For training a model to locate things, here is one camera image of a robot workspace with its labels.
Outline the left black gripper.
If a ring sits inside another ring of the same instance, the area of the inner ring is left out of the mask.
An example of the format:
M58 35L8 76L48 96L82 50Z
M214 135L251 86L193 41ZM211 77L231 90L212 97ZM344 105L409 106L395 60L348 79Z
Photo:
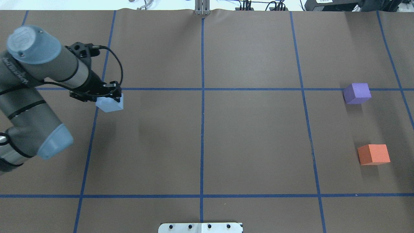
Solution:
M83 62L88 69L86 81L84 81L80 87L76 87L74 88L74 91L71 91L71 97L83 102L96 102L98 97L111 98L116 102L121 101L122 81L112 81L110 83L106 83L92 71L92 57L99 56L100 50L102 49L108 50L115 57L116 61L120 65L120 68L122 68L119 58L109 47L103 45L83 44L81 42L76 42L71 46L65 47L81 62Z

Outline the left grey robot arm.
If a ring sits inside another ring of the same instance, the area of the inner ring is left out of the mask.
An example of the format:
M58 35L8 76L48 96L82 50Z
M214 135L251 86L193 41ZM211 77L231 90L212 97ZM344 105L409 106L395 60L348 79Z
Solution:
M36 25L15 29L1 53L1 111L12 123L1 132L1 174L38 156L49 159L73 144L66 125L37 87L67 89L70 97L95 102L102 111L123 110L122 80L106 83L92 70L92 57L109 47L76 42L64 46Z

